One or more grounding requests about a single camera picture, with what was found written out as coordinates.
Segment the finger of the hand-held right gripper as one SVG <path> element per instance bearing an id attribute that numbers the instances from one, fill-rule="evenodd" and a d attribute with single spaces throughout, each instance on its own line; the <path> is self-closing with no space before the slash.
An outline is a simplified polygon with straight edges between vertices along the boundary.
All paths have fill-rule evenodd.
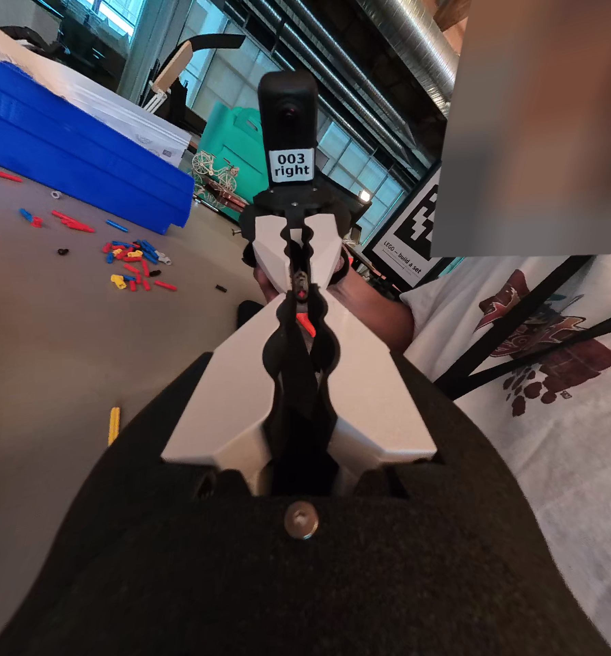
<path id="1" fill-rule="evenodd" d="M 309 233 L 309 278 L 320 290 L 330 284 L 342 251 L 335 216 L 316 214 L 305 219 Z"/>
<path id="2" fill-rule="evenodd" d="M 255 219 L 253 251 L 258 266 L 267 276 L 277 292 L 286 294 L 292 289 L 291 262 L 286 249 L 289 237 L 282 234 L 287 230 L 285 217 L 266 215 Z"/>

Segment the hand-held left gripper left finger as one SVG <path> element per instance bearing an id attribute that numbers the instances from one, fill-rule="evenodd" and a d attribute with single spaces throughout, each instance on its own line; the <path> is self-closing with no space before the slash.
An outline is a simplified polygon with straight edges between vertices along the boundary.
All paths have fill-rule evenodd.
<path id="1" fill-rule="evenodd" d="M 279 407 L 292 297 L 279 294 L 211 355 L 162 452 L 166 463 L 235 470 L 251 494 L 268 490 L 265 424 Z"/>

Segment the black white marker card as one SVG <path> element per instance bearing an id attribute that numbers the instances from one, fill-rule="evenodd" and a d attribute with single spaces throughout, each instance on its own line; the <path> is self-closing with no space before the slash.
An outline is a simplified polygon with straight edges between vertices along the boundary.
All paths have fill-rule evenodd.
<path id="1" fill-rule="evenodd" d="M 462 260 L 431 255 L 441 164 L 437 161 L 432 166 L 390 218 L 372 232 L 362 249 L 371 266 L 400 292 L 421 287 Z"/>

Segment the brown flat box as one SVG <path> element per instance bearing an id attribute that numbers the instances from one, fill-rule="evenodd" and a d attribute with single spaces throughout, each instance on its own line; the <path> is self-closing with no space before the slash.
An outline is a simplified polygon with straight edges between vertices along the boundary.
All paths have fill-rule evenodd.
<path id="1" fill-rule="evenodd" d="M 227 207 L 238 213 L 248 204 L 234 191 L 207 175 L 195 180 L 194 200 L 205 202 L 215 208 L 219 208 L 219 206 Z"/>

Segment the scatter of red blue pins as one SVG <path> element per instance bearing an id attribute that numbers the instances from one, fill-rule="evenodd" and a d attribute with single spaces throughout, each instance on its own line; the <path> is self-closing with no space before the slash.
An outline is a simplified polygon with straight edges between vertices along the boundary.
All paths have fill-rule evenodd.
<path id="1" fill-rule="evenodd" d="M 15 182 L 17 184 L 22 184 L 23 179 L 20 176 L 7 173 L 3 170 L 0 170 L 0 178 Z M 26 209 L 19 209 L 20 215 L 33 227 L 41 228 L 43 227 L 44 220 L 41 217 L 38 217 Z M 83 232 L 87 234 L 95 234 L 95 228 L 90 225 L 84 224 L 83 222 L 78 221 L 77 219 L 66 215 L 65 213 L 59 212 L 58 210 L 52 210 L 51 215 L 61 222 L 62 225 L 66 226 L 70 230 L 77 232 Z M 106 225 L 111 226 L 122 232 L 128 232 L 128 229 L 124 226 L 107 219 L 105 221 Z M 162 254 L 160 251 L 157 251 L 147 240 L 140 240 L 137 242 L 121 242 L 113 240 L 106 242 L 101 249 L 101 252 L 106 255 L 106 263 L 113 265 L 114 262 L 121 262 L 122 266 L 126 271 L 134 275 L 128 274 L 113 274 L 111 276 L 111 282 L 116 286 L 117 289 L 125 290 L 129 289 L 130 291 L 136 291 L 137 288 L 141 285 L 146 291 L 151 290 L 151 280 L 158 288 L 166 289 L 171 292 L 175 292 L 178 288 L 175 285 L 167 283 L 161 279 L 159 276 L 162 275 L 162 270 L 155 269 L 150 270 L 148 263 L 159 264 L 163 263 L 168 266 L 168 258 Z M 141 269 L 138 266 L 133 266 L 132 263 L 140 263 Z"/>

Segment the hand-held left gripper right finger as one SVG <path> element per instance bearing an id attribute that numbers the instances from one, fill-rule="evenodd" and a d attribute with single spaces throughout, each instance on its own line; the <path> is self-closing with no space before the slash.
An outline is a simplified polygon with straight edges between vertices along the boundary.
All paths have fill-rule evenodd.
<path id="1" fill-rule="evenodd" d="M 334 494 L 349 495 L 368 471 L 430 460 L 437 448 L 387 345 L 318 286 L 308 315 L 324 448 L 338 467 Z"/>

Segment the teal carry bag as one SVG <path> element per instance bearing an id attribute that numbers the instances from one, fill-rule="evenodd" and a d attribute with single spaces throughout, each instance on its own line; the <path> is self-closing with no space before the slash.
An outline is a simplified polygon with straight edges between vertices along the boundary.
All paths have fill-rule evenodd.
<path id="1" fill-rule="evenodd" d="M 238 168 L 235 193 L 245 201 L 268 187 L 260 111 L 215 103 L 197 153 L 213 156 L 212 169 Z"/>

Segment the person's right hand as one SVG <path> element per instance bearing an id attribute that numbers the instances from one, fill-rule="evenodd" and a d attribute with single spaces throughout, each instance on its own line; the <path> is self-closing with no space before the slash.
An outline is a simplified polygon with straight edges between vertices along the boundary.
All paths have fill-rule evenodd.
<path id="1" fill-rule="evenodd" d="M 253 267 L 253 277 L 267 302 L 271 302 L 278 296 L 278 291 L 259 266 Z M 356 316 L 367 311 L 374 312 L 380 304 L 381 297 L 377 291 L 371 288 L 353 269 L 350 269 L 340 282 L 330 285 L 328 291 Z"/>

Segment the silver air duct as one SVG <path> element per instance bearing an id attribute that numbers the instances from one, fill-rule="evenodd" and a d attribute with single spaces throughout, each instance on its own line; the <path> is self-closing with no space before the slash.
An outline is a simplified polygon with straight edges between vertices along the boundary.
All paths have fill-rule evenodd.
<path id="1" fill-rule="evenodd" d="M 358 1 L 399 59 L 448 119 L 459 55 L 423 1 Z"/>

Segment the blue plastic bin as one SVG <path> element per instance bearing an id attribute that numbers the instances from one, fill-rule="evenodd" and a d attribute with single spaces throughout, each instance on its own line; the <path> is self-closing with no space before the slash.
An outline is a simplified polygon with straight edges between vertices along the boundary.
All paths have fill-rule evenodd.
<path id="1" fill-rule="evenodd" d="M 0 166 L 162 235 L 193 206 L 186 173 L 3 60 Z"/>

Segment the white papers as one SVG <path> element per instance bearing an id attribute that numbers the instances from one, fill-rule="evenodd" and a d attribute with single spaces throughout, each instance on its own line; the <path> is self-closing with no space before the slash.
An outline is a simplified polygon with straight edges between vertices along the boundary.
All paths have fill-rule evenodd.
<path id="1" fill-rule="evenodd" d="M 0 62 L 178 167 L 191 141 L 189 132 L 149 113 L 61 63 L 32 53 L 0 30 Z"/>

